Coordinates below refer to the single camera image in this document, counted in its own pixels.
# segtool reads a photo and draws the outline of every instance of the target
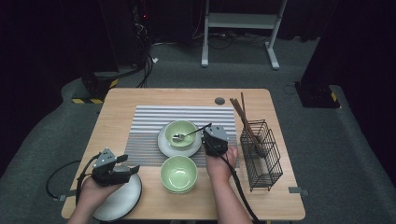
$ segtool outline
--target human hand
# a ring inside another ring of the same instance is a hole
[[[83,203],[87,209],[91,209],[94,212],[96,208],[105,202],[110,194],[119,189],[122,185],[123,184],[102,187],[89,176],[82,184],[78,205]]]
[[[206,156],[206,170],[209,174],[210,180],[213,181],[220,181],[220,182],[227,182],[230,179],[231,172],[230,168],[228,167],[227,163],[225,163],[219,157],[211,157],[208,155]],[[228,145],[228,150],[222,157],[231,164],[234,168],[236,165],[236,158],[238,157],[238,149],[234,146]]]
[[[105,202],[108,196],[119,189],[123,184],[102,187],[88,177],[82,184],[78,204],[72,216],[67,221],[68,224],[89,223],[96,209]]]

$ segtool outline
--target spoon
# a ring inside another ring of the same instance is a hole
[[[203,130],[204,128],[210,127],[210,126],[212,126],[212,123],[206,124],[204,127],[200,128],[200,129],[198,129],[198,130],[195,130],[195,131],[192,132],[192,133],[198,133],[199,131]],[[185,138],[186,136],[188,136],[188,135],[190,135],[190,134],[192,134],[192,133],[188,133],[188,134],[176,133],[176,134],[174,134],[174,136],[172,137],[172,139],[174,140],[174,142],[181,142],[181,141],[184,140],[184,138]]]

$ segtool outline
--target gray carpet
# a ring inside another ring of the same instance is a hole
[[[303,197],[306,217],[293,223],[396,223],[396,189],[361,133],[342,89],[332,86],[342,108],[315,109],[302,107],[292,87],[317,43],[277,40],[278,71],[271,68],[262,42],[210,48],[207,68],[200,66],[199,47],[153,46],[150,55],[159,61],[148,86],[268,89],[297,183],[309,191]],[[117,88],[133,88],[142,78],[142,72],[120,78]],[[46,181],[57,168],[81,158],[102,107],[71,103],[79,82],[64,86],[64,103],[35,126],[1,178],[0,223],[65,223],[63,203],[47,195]],[[66,193],[77,168],[73,164],[58,173],[50,190]]]

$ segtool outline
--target human arm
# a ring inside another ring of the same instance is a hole
[[[67,224],[88,224],[91,222],[92,215],[96,209],[105,202],[107,197],[122,185],[102,187],[88,177],[82,184],[81,194],[78,204]]]
[[[238,150],[236,147],[228,145],[227,152],[222,156],[225,160],[228,160],[232,167],[235,167]],[[219,157],[206,155],[206,170],[215,197],[218,223],[251,223],[248,213],[230,185],[231,172],[228,165]]]

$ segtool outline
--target bowl rim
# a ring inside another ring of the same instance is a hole
[[[169,126],[171,126],[171,124],[176,123],[176,122],[180,122],[180,121],[188,122],[189,124],[191,124],[191,125],[194,127],[195,131],[198,130],[198,127],[197,127],[192,121],[189,121],[189,120],[187,120],[187,119],[176,119],[176,120],[171,121],[171,122],[169,122],[168,124],[166,124],[166,128],[165,128],[164,133],[163,133],[164,136],[165,136],[165,139],[166,139],[166,141],[168,142],[169,145],[171,145],[172,147],[176,147],[176,148],[178,148],[178,147],[187,147],[187,146],[191,145],[191,144],[196,140],[196,137],[197,137],[197,134],[194,133],[194,134],[193,134],[192,141],[190,141],[187,145],[184,145],[184,146],[179,146],[179,144],[175,144],[175,142],[169,140],[169,139],[167,138],[167,136],[166,136],[166,131],[168,130]]]
[[[183,158],[183,160],[187,159],[187,161],[190,161],[190,162],[193,164],[193,167],[195,168],[195,169],[194,169],[194,171],[195,171],[195,178],[194,178],[194,180],[193,180],[191,186],[189,186],[187,189],[183,189],[183,190],[173,190],[173,189],[169,189],[169,188],[164,184],[164,182],[163,182],[163,166],[164,166],[168,161],[174,160],[174,159],[177,158],[177,157]],[[175,193],[188,192],[188,191],[190,191],[190,190],[192,189],[192,187],[195,186],[195,183],[196,183],[197,180],[198,180],[198,167],[197,167],[197,164],[196,164],[195,161],[193,161],[190,157],[186,157],[186,156],[182,156],[182,155],[176,155],[176,156],[173,156],[173,157],[169,157],[169,158],[166,159],[166,160],[163,162],[163,164],[161,165],[160,179],[161,179],[161,183],[163,184],[163,186],[164,186],[167,190],[169,190],[169,191],[171,191],[171,192],[175,192]]]

